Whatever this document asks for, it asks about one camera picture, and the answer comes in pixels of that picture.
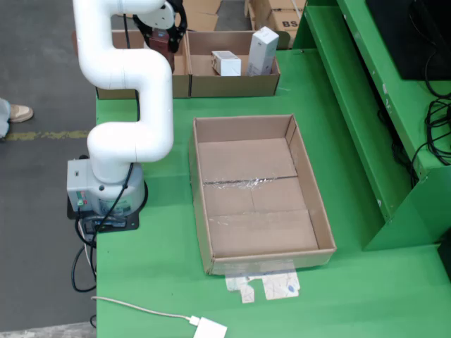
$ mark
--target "shoe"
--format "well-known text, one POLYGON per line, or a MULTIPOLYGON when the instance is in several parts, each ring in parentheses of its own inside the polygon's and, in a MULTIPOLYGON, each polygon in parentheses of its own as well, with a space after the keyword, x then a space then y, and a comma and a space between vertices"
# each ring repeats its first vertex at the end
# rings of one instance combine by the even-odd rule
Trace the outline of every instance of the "shoe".
POLYGON ((11 104, 11 117, 9 118, 10 123, 24 122, 32 117, 33 110, 30 107, 11 104))

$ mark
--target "small white box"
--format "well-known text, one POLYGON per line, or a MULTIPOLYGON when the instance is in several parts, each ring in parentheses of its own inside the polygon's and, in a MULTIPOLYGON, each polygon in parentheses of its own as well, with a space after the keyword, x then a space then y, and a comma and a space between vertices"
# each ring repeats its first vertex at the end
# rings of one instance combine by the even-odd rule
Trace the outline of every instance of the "small white box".
POLYGON ((211 65, 220 76, 241 76, 241 59, 231 51, 212 51, 211 65))
POLYGON ((276 57, 279 36, 267 27, 252 35, 247 76, 269 75, 276 57))

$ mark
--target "green shelf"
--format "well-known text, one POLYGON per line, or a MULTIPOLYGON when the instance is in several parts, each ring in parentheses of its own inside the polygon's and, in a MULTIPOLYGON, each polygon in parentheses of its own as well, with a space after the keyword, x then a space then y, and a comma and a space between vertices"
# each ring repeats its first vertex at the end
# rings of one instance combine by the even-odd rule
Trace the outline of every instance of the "green shelf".
MULTIPOLYGON (((436 248, 362 252, 383 218, 319 53, 278 51, 277 57, 276 96, 174 100, 174 147, 165 159, 144 164, 149 200, 140 228, 98 236, 97 294, 202 316, 228 326, 234 338, 446 337, 451 286, 436 248), (255 303, 243 304, 224 276, 202 269, 187 143, 194 117, 274 113, 295 114, 338 250, 328 265, 297 271, 298 297, 267 301, 261 281, 252 281, 255 303)), ((135 119, 134 100, 97 100, 98 123, 135 119)), ((400 236, 412 233, 411 220, 400 236)), ((195 330, 184 320, 97 302, 98 338, 193 337, 195 330)))
MULTIPOLYGON (((434 97, 423 81, 406 81, 400 77, 365 0, 338 0, 338 4, 402 143, 412 159, 415 151, 426 141, 424 118, 434 97)), ((451 91, 450 81, 432 83, 439 92, 451 91)), ((449 131, 448 126, 444 126, 442 130, 437 129, 434 136, 449 131)), ((449 149, 451 137, 437 141, 436 145, 449 149)), ((442 166, 427 149, 420 150, 414 165, 421 178, 425 178, 431 169, 442 166)))
POLYGON ((393 158, 392 139, 338 6, 308 6, 305 13, 342 114, 385 220, 411 191, 408 172, 393 158))

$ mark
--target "empty cardboard box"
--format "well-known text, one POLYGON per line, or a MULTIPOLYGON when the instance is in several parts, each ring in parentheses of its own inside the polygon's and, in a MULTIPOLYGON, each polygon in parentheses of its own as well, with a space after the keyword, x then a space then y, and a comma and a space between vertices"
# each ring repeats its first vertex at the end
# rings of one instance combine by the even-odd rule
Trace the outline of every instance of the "empty cardboard box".
POLYGON ((188 32, 191 97, 273 96, 280 78, 275 59, 271 74, 246 76, 253 32, 188 32), (241 76, 221 77, 211 67, 212 51, 231 51, 241 59, 241 76))
POLYGON ((194 119, 190 172, 206 273, 305 268, 335 252, 292 115, 194 119))
MULTIPOLYGON (((127 48, 127 40, 124 30, 113 31, 113 45, 118 49, 127 48)), ((129 30, 131 49, 144 48, 144 37, 139 30, 129 30)), ((77 36, 72 34, 75 53, 78 54, 77 36)), ((174 56, 175 69, 172 76, 172 87, 174 98, 190 97, 190 55, 188 53, 187 37, 184 36, 180 42, 179 49, 174 56)), ((131 89, 105 90, 97 88, 99 99, 134 99, 135 91, 131 89)))

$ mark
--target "green table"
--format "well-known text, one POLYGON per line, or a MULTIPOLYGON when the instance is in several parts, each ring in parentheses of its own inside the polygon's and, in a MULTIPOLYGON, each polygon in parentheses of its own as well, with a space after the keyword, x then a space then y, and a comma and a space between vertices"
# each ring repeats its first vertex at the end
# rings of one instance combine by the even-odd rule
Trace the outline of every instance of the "green table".
MULTIPOLYGON (((434 246, 363 252, 383 216, 316 50, 280 51, 275 97, 178 99, 175 143, 144 165, 149 200, 140 228, 98 237, 97 293, 158 311, 204 316, 227 337, 445 337, 451 284, 434 246), (194 117, 295 114, 338 251, 320 268, 299 270, 297 298, 242 304, 223 276, 202 268, 187 143, 194 117)), ((133 100, 97 101, 97 122, 136 119, 133 100)), ((112 303, 97 304, 99 338, 192 337, 195 327, 112 303)))

